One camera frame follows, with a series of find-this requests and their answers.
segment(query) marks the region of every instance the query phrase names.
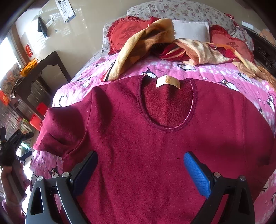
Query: sleeve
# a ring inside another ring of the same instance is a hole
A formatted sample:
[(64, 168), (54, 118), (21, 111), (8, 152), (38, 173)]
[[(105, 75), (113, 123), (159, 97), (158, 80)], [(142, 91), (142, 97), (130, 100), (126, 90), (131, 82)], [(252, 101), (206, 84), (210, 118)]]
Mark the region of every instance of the sleeve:
[(64, 157), (84, 137), (91, 112), (92, 91), (81, 102), (47, 110), (34, 149)]
[(22, 215), (16, 214), (10, 207), (8, 207), (6, 205), (5, 200), (3, 200), (2, 205), (0, 205), (0, 206), (3, 207), (3, 209), (7, 213), (8, 217), (11, 219), (11, 221), (13, 223), (16, 223), (16, 224), (24, 224), (25, 223), (25, 216), (23, 214)]
[(246, 98), (242, 113), (243, 148), (247, 165), (245, 176), (255, 201), (276, 169), (275, 138), (267, 121)]

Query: blue rubber pad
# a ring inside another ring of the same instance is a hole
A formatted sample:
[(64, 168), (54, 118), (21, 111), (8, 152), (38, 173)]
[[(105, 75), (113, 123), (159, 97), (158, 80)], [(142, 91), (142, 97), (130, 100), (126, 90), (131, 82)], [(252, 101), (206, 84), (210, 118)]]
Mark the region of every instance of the blue rubber pad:
[(184, 154), (184, 166), (186, 167), (187, 171), (189, 172), (197, 190), (202, 196), (206, 198), (209, 197), (211, 194), (211, 183), (207, 176), (203, 173), (200, 166), (194, 160), (190, 153)]

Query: silver bolt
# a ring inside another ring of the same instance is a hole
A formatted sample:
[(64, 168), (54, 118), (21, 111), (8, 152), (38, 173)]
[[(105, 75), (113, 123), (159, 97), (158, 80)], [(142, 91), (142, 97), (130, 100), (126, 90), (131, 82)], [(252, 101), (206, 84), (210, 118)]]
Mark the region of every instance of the silver bolt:
[(68, 172), (64, 172), (63, 174), (62, 174), (62, 177), (68, 177), (69, 176), (69, 173)]
[(240, 179), (243, 180), (243, 181), (246, 180), (245, 176), (240, 176)]
[(218, 173), (218, 172), (214, 172), (214, 177), (216, 177), (216, 178), (220, 178), (220, 177), (221, 177), (221, 174), (220, 174), (220, 173)]
[(39, 177), (37, 177), (37, 181), (42, 181), (42, 179), (43, 179), (43, 176), (39, 176)]

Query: beige wall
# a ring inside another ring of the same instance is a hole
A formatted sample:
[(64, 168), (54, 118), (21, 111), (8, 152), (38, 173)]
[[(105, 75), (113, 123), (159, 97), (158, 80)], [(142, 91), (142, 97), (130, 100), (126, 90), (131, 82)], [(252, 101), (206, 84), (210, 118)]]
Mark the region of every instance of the beige wall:
[[(105, 23), (119, 16), (125, 15), (126, 11), (137, 4), (147, 0), (69, 0), (76, 17), (68, 24), (64, 24), (54, 0), (50, 0), (40, 11), (39, 15), (46, 23), (53, 18), (54, 23), (48, 28), (48, 36), (45, 39), (42, 33), (37, 32), (37, 16), (33, 23), (16, 22), (20, 30), (21, 43), (25, 47), (30, 45), (34, 57), (44, 59), (52, 51), (58, 54), (71, 77), (81, 69), (83, 65), (101, 48), (102, 30)], [(235, 0), (198, 0), (222, 12), (235, 16), (238, 23), (248, 22), (258, 29), (265, 28), (258, 15), (242, 8)], [(55, 91), (66, 83), (58, 67), (48, 66), (43, 71), (43, 78)]]

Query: round neckline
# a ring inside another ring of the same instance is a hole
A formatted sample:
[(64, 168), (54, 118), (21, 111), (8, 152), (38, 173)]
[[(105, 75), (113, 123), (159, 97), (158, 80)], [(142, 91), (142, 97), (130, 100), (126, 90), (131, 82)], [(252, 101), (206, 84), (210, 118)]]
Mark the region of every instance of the round neckline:
[(143, 82), (143, 78), (145, 77), (146, 75), (143, 75), (139, 78), (138, 80), (138, 85), (137, 85), (137, 99), (138, 99), (138, 106), (139, 106), (139, 110), (142, 114), (142, 116), (144, 117), (144, 119), (146, 120), (146, 122), (153, 128), (159, 130), (159, 131), (162, 131), (162, 132), (175, 132), (175, 131), (178, 131), (180, 129), (182, 129), (183, 127), (185, 127), (189, 121), (191, 120), (193, 114), (194, 114), (194, 111), (195, 111), (195, 108), (196, 108), (196, 104), (197, 104), (197, 87), (195, 85), (195, 82), (193, 79), (191, 78), (186, 78), (186, 79), (183, 79), (183, 80), (180, 80), (182, 82), (189, 82), (190, 85), (192, 86), (192, 93), (193, 93), (193, 99), (192, 99), (192, 105), (191, 105), (191, 108), (190, 108), (190, 111), (189, 111), (189, 114), (188, 116), (185, 118), (185, 120), (179, 124), (178, 126), (176, 127), (164, 127), (160, 124), (157, 124), (156, 122), (154, 122), (147, 110), (145, 109), (145, 106), (144, 106), (144, 102), (142, 100), (142, 82)]

